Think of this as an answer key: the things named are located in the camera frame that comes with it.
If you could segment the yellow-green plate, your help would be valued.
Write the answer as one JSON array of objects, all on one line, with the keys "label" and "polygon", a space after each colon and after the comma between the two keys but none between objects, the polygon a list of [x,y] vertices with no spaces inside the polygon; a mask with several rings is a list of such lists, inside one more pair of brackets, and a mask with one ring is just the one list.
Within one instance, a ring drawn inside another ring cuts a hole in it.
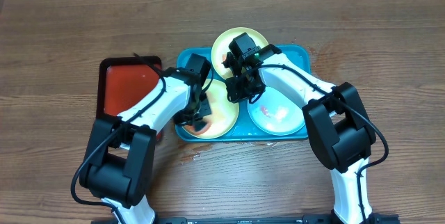
[{"label": "yellow-green plate", "polygon": [[219,35],[211,48],[211,62],[214,70],[223,80],[233,77],[232,71],[224,67],[223,61],[229,52],[229,44],[242,33],[247,33],[257,46],[265,47],[268,45],[267,39],[262,34],[254,29],[245,27],[232,28]]},{"label": "yellow-green plate", "polygon": [[226,134],[236,123],[239,114],[239,103],[227,100],[227,90],[224,82],[213,80],[206,91],[211,113],[203,117],[204,127],[195,131],[193,126],[181,127],[191,136],[200,139],[214,139]]}]

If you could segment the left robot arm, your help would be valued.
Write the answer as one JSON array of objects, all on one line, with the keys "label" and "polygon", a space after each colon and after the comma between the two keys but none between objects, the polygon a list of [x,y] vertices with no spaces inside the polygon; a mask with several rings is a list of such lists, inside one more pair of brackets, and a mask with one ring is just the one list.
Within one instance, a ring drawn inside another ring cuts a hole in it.
[{"label": "left robot arm", "polygon": [[108,207],[112,223],[153,223],[149,186],[158,133],[169,120],[194,131],[208,127],[211,114],[206,79],[213,77],[205,57],[192,54],[185,67],[152,70],[156,87],[130,109],[117,116],[95,119],[82,164],[70,192],[82,205]]}]

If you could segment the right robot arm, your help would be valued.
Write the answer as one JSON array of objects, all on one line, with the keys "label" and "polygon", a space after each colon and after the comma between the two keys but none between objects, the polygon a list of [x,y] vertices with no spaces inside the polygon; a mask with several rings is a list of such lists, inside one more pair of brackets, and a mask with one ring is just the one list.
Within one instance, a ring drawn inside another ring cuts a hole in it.
[{"label": "right robot arm", "polygon": [[224,67],[230,102],[255,103],[273,88],[302,109],[309,144],[330,170],[334,214],[342,223],[366,223],[372,208],[367,199],[366,166],[375,132],[357,89],[317,79],[294,65],[275,45],[260,47],[247,34],[233,38]]}]

